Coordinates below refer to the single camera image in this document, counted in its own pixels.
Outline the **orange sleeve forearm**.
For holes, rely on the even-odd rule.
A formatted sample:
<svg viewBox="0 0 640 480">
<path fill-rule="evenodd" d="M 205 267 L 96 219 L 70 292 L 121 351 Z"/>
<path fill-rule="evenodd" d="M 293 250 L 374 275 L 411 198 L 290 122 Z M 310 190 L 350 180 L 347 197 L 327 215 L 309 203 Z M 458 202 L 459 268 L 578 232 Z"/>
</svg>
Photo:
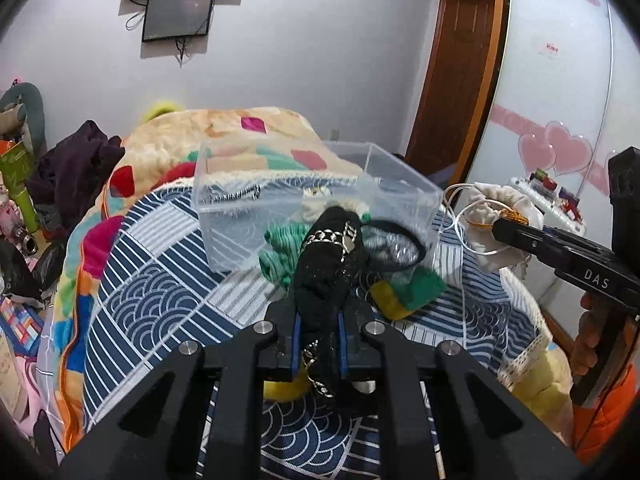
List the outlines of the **orange sleeve forearm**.
<svg viewBox="0 0 640 480">
<path fill-rule="evenodd" d="M 636 367 L 630 364 L 626 377 L 613 388 L 599 411 L 574 407 L 574 454 L 583 464 L 595 460 L 616 433 L 638 396 L 636 380 Z"/>
</svg>

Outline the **person's hand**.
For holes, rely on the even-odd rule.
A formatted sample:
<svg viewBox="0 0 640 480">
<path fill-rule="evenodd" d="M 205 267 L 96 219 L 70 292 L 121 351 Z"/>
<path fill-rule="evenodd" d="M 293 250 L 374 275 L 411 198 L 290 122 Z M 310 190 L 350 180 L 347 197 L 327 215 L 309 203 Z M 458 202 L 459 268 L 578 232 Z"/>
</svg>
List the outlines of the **person's hand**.
<svg viewBox="0 0 640 480">
<path fill-rule="evenodd" d="M 600 341 L 601 329 L 596 321 L 594 309 L 597 297 L 585 292 L 580 306 L 585 310 L 579 320 L 578 334 L 570 354 L 570 369 L 575 378 L 585 376 L 598 362 L 596 348 Z"/>
</svg>

